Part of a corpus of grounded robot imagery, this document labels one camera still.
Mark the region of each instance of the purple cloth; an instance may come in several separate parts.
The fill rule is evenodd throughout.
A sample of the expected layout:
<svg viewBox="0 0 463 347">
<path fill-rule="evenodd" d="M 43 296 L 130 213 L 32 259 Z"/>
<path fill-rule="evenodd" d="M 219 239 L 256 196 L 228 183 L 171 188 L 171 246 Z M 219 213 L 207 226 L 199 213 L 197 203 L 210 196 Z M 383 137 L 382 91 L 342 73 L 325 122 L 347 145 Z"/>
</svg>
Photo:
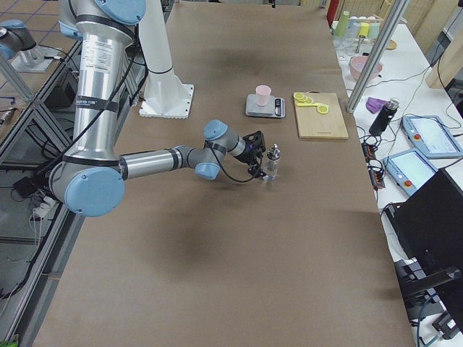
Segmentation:
<svg viewBox="0 0 463 347">
<path fill-rule="evenodd" d="M 387 103 L 386 100 L 376 99 L 376 98 L 368 98 L 367 100 L 367 110 L 371 113 L 379 112 L 382 107 Z"/>
</svg>

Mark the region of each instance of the blue cap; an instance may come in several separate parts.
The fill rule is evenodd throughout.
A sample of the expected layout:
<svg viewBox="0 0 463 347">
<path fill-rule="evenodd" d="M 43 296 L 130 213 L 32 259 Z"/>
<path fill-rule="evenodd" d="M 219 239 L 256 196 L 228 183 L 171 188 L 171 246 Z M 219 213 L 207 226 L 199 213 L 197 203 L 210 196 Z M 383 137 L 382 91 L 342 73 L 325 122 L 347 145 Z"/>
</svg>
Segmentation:
<svg viewBox="0 0 463 347">
<path fill-rule="evenodd" d="M 121 174 L 112 168 L 89 168 L 74 177 L 64 193 L 66 206 L 85 217 L 110 213 L 125 193 Z"/>
<path fill-rule="evenodd" d="M 0 23 L 0 27 L 4 27 L 5 29 L 24 29 L 26 25 L 20 20 L 5 20 Z"/>
<path fill-rule="evenodd" d="M 5 57 L 6 60 L 13 58 L 16 53 L 10 48 L 0 43 L 0 54 Z"/>
<path fill-rule="evenodd" d="M 223 136 L 227 130 L 228 126 L 225 123 L 214 119 L 205 125 L 203 134 L 207 140 L 213 141 Z"/>
<path fill-rule="evenodd" d="M 94 0 L 101 11 L 124 25 L 136 25 L 146 12 L 146 0 Z"/>
<path fill-rule="evenodd" d="M 195 174 L 209 181 L 216 179 L 220 166 L 215 163 L 199 163 L 195 167 Z"/>
<path fill-rule="evenodd" d="M 59 20 L 59 27 L 61 28 L 61 34 L 63 34 L 67 38 L 73 38 L 79 41 L 83 39 L 82 34 L 76 27 L 72 27 L 71 25 L 65 24 L 60 20 Z"/>
</svg>

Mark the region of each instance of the pink bowl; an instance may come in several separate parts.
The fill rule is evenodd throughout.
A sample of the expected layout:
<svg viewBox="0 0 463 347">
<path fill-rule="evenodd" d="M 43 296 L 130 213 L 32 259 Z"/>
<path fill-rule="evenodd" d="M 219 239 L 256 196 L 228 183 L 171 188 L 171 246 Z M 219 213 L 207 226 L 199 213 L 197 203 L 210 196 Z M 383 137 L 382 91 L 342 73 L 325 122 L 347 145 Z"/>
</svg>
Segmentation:
<svg viewBox="0 0 463 347">
<path fill-rule="evenodd" d="M 350 62 L 349 62 L 350 74 L 352 75 L 354 80 L 357 81 L 359 79 L 360 73 L 362 72 L 363 67 L 365 66 L 367 60 L 368 60 L 367 56 L 354 56 L 350 59 Z M 370 76 L 370 81 L 373 78 L 377 77 L 380 74 L 382 69 L 383 69 L 382 63 L 377 63 L 375 70 Z"/>
</svg>

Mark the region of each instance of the black spray can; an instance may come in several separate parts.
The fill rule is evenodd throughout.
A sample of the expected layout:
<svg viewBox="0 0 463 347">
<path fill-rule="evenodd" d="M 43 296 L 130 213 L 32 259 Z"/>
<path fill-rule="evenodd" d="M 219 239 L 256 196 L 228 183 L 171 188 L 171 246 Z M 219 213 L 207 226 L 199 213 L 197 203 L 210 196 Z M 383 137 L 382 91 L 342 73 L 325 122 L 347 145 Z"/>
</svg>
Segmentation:
<svg viewBox="0 0 463 347">
<path fill-rule="evenodd" d="M 386 127 L 388 126 L 391 119 L 393 119 L 394 114 L 396 114 L 397 109 L 399 108 L 399 100 L 391 98 L 379 111 L 376 116 L 375 121 L 371 124 L 370 129 L 368 130 L 373 136 L 380 136 Z"/>
</svg>

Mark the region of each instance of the computer monitor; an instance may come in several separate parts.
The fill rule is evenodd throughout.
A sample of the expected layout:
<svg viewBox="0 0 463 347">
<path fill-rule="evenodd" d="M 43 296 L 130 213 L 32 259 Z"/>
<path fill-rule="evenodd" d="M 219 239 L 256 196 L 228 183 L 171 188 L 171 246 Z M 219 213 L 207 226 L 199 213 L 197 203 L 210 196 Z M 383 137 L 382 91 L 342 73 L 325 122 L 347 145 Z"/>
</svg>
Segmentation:
<svg viewBox="0 0 463 347">
<path fill-rule="evenodd" d="M 463 271 L 463 191 L 440 169 L 394 213 L 397 236 L 426 275 L 447 267 Z M 463 279 L 435 287 L 463 331 Z"/>
</svg>

